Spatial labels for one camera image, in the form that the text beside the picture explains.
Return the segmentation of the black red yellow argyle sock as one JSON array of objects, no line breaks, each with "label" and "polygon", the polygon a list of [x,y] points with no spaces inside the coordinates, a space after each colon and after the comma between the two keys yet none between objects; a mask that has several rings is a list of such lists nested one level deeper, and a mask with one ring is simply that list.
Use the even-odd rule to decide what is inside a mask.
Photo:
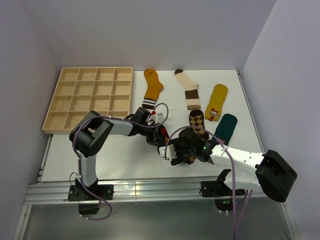
[{"label": "black red yellow argyle sock", "polygon": [[163,138],[164,144],[166,144],[168,142],[169,138],[170,138],[166,128],[163,125],[161,125],[159,127],[159,131],[160,131],[160,135]]}]

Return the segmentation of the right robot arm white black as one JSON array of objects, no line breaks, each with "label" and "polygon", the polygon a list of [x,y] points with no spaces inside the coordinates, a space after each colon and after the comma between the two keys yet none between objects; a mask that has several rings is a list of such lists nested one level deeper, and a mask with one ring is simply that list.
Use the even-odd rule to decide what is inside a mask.
[{"label": "right robot arm white black", "polygon": [[298,174],[278,152],[232,148],[215,136],[203,141],[193,127],[181,128],[178,133],[177,138],[158,149],[164,160],[174,166],[195,157],[222,168],[215,180],[201,183],[203,197],[243,196],[246,191],[254,191],[279,203],[287,200]]}]

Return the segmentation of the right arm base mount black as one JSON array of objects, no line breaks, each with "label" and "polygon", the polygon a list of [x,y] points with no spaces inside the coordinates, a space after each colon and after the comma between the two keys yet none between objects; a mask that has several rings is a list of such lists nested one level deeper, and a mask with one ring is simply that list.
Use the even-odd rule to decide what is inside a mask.
[{"label": "right arm base mount black", "polygon": [[199,194],[204,198],[221,198],[214,200],[215,206],[222,212],[233,210],[233,191],[224,183],[223,178],[202,181]]}]

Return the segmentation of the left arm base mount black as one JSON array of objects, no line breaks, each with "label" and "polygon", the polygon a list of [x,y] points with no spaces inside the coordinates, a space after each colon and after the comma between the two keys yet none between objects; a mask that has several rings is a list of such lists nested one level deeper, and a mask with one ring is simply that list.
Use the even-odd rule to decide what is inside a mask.
[{"label": "left arm base mount black", "polygon": [[[112,184],[95,184],[88,189],[104,200],[113,199],[114,186]],[[90,217],[98,213],[102,203],[101,200],[89,194],[80,182],[70,186],[67,200],[69,202],[78,202],[78,212]]]}]

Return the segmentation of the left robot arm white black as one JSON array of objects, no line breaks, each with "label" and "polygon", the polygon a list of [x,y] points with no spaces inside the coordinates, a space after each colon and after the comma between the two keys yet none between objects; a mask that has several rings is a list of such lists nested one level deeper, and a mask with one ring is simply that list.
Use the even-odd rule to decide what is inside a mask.
[{"label": "left robot arm white black", "polygon": [[96,157],[109,135],[146,137],[149,145],[162,147],[169,139],[166,128],[154,123],[149,125],[150,111],[139,107],[134,114],[126,118],[103,116],[90,111],[69,134],[72,148],[78,158],[77,181],[82,184],[79,194],[91,200],[98,193],[98,177],[96,174]]}]

